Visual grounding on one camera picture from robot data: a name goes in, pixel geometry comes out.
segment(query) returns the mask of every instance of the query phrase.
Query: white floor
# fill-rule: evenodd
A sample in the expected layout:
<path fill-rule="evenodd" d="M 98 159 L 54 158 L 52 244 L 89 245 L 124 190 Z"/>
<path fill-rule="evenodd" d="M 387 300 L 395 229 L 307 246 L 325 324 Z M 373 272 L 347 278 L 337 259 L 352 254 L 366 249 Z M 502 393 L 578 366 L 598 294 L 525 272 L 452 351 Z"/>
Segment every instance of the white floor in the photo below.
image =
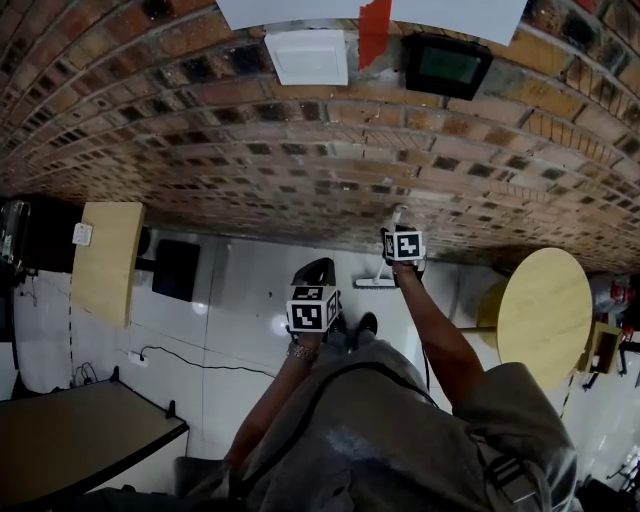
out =
<path fill-rule="evenodd" d="M 375 272 L 378 257 L 193 234 L 156 232 L 153 237 L 201 246 L 193 302 L 153 293 L 151 276 L 138 273 L 130 328 L 116 329 L 81 308 L 69 309 L 69 275 L 43 272 L 33 282 L 28 279 L 15 294 L 15 323 L 22 375 L 29 388 L 48 392 L 55 386 L 68 387 L 76 367 L 84 362 L 93 365 L 99 379 L 119 366 L 121 379 L 148 399 L 162 407 L 176 401 L 178 416 L 191 427 L 190 455 L 221 458 L 271 379 L 242 370 L 203 370 L 160 350 L 145 351 L 148 365 L 141 367 L 129 362 L 127 353 L 152 345 L 206 366 L 245 366 L 275 373 L 289 343 L 288 336 L 279 332 L 287 285 L 300 267 L 325 256 L 334 259 L 350 326 L 373 311 L 379 337 L 413 361 L 424 376 L 418 337 L 400 292 L 351 286 L 355 278 Z M 440 308 L 465 327 L 474 324 L 484 291 L 500 279 L 484 267 L 430 262 L 424 283 Z M 497 352 L 479 337 L 468 339 L 485 368 L 500 363 Z M 640 395 L 634 388 L 639 367 L 640 359 L 629 357 L 625 378 L 600 377 L 588 393 L 580 387 L 582 376 L 574 379 L 564 421 L 579 451 L 581 476 L 593 474 L 604 480 L 640 444 L 636 439 Z M 558 412 L 568 382 L 548 392 Z M 434 379 L 432 396 L 450 410 Z"/>

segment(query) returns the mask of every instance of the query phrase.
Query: red paper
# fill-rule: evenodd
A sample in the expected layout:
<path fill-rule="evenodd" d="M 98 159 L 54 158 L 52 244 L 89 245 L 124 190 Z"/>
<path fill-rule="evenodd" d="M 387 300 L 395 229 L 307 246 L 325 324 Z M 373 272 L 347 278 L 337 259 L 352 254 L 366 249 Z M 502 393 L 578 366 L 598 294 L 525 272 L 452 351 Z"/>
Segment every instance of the red paper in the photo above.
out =
<path fill-rule="evenodd" d="M 360 7 L 360 70 L 387 50 L 392 0 L 373 0 Z"/>

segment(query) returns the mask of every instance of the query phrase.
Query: gray shirt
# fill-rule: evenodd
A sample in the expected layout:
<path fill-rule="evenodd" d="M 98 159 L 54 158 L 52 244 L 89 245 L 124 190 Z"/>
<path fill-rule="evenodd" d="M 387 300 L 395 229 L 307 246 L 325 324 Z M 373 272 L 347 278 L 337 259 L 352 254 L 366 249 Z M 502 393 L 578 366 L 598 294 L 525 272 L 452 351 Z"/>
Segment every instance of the gray shirt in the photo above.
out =
<path fill-rule="evenodd" d="M 317 365 L 252 454 L 246 474 L 291 435 L 325 377 L 364 361 L 381 362 L 424 389 L 415 367 L 381 341 Z M 302 437 L 246 504 L 263 512 L 494 510 L 474 438 L 535 468 L 554 510 L 572 495 L 576 456 L 567 432 L 526 367 L 511 363 L 486 372 L 453 415 L 372 370 L 338 377 Z"/>

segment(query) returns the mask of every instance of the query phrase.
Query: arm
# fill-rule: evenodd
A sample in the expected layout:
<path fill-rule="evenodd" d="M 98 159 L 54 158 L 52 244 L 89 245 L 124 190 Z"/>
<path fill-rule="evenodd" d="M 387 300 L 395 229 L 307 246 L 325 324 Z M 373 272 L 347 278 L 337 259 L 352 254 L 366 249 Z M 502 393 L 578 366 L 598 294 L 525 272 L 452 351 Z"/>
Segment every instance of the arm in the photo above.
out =
<path fill-rule="evenodd" d="M 478 356 L 460 331 L 435 305 L 413 268 L 394 263 L 393 270 L 433 373 L 444 394 L 455 405 L 484 375 Z"/>
<path fill-rule="evenodd" d="M 323 334 L 302 333 L 298 344 L 314 352 L 320 349 Z M 284 404 L 311 372 L 311 364 L 298 357 L 288 357 L 278 375 L 240 425 L 225 460 L 239 469 L 262 440 Z"/>

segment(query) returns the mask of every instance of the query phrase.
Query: round wooden table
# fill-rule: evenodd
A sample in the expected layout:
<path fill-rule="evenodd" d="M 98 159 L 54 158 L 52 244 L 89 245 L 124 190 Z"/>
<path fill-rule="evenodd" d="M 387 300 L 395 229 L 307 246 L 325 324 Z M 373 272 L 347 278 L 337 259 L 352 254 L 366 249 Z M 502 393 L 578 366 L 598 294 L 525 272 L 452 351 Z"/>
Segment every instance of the round wooden table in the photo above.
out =
<path fill-rule="evenodd" d="M 550 389 L 575 367 L 591 322 L 582 267 L 569 253 L 549 248 L 526 258 L 506 286 L 489 289 L 478 309 L 478 328 L 461 330 L 482 333 L 488 344 L 497 344 L 501 362 L 526 364 L 536 382 Z"/>

